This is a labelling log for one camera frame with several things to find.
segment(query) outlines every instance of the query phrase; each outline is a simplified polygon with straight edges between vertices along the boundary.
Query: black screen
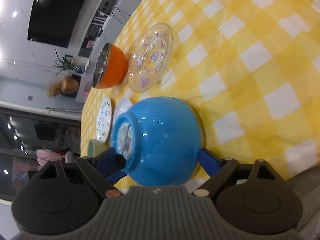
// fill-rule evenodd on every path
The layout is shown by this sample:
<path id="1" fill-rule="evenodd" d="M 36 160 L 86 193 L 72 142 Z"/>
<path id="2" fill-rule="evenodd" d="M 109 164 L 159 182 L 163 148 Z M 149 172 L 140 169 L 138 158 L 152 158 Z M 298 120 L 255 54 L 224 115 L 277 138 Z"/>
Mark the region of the black screen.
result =
<path id="1" fill-rule="evenodd" d="M 28 40 L 68 47 L 85 0 L 34 0 Z"/>

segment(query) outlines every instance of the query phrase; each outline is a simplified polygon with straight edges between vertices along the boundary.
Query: circular cap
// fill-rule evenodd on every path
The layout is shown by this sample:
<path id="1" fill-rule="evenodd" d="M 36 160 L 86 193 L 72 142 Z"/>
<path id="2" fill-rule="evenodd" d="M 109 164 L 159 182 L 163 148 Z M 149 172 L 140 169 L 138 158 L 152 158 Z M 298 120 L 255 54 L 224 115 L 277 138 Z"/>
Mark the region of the circular cap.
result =
<path id="1" fill-rule="evenodd" d="M 50 214 L 66 210 L 70 203 L 71 199 L 67 194 L 61 192 L 48 192 L 37 197 L 33 204 L 40 212 Z"/>
<path id="2" fill-rule="evenodd" d="M 117 189 L 110 189 L 106 191 L 106 196 L 107 197 L 120 197 L 121 196 L 121 192 Z"/>
<path id="3" fill-rule="evenodd" d="M 207 197 L 209 194 L 210 192 L 204 188 L 198 188 L 193 192 L 193 195 L 197 197 Z"/>
<path id="4" fill-rule="evenodd" d="M 243 204 L 252 212 L 267 214 L 279 208 L 280 200 L 267 192 L 253 192 L 243 198 Z"/>
<path id="5" fill-rule="evenodd" d="M 129 87 L 135 93 L 151 88 L 161 77 L 172 52 L 173 33 L 166 23 L 149 28 L 140 38 L 129 62 Z"/>

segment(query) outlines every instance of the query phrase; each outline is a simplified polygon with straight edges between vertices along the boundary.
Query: white plate with floral pattern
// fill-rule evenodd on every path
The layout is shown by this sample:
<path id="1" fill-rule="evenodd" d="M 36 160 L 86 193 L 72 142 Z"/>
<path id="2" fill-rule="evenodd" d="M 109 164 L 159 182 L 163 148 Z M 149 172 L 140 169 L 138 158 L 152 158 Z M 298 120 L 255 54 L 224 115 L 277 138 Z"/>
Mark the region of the white plate with floral pattern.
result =
<path id="1" fill-rule="evenodd" d="M 111 127 L 112 107 L 110 98 L 103 98 L 97 114 L 97 140 L 106 142 Z"/>

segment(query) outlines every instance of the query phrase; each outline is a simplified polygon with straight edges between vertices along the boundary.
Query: table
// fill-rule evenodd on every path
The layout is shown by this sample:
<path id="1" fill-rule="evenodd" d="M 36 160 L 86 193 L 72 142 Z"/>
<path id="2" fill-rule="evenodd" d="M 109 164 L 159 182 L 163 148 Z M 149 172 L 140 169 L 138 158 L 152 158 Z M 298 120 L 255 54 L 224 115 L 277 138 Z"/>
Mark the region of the table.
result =
<path id="1" fill-rule="evenodd" d="M 113 107 L 172 96 L 200 116 L 206 148 L 241 163 L 266 159 L 288 179 L 318 163 L 320 0 L 143 0 L 115 41 L 130 59 L 141 35 L 168 23 L 175 47 L 154 87 L 133 93 L 125 80 L 92 89 L 82 112 L 81 155 L 95 138 L 103 97 Z M 200 169 L 189 189 L 208 179 Z M 128 176 L 116 184 L 126 192 Z"/>

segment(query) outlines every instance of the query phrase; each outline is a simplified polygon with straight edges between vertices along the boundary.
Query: blue vase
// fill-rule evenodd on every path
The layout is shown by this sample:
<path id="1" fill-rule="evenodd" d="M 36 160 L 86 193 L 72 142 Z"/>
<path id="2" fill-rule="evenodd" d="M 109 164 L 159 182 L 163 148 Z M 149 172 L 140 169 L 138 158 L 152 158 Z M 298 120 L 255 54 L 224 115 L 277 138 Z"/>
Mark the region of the blue vase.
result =
<path id="1" fill-rule="evenodd" d="M 73 68 L 73 70 L 78 74 L 83 74 L 84 73 L 84 69 L 85 69 L 84 66 L 75 66 Z"/>
<path id="2" fill-rule="evenodd" d="M 137 183 L 179 185 L 195 170 L 201 132 L 193 111 L 183 101 L 148 98 L 116 119 L 111 143 L 127 160 L 123 171 Z"/>

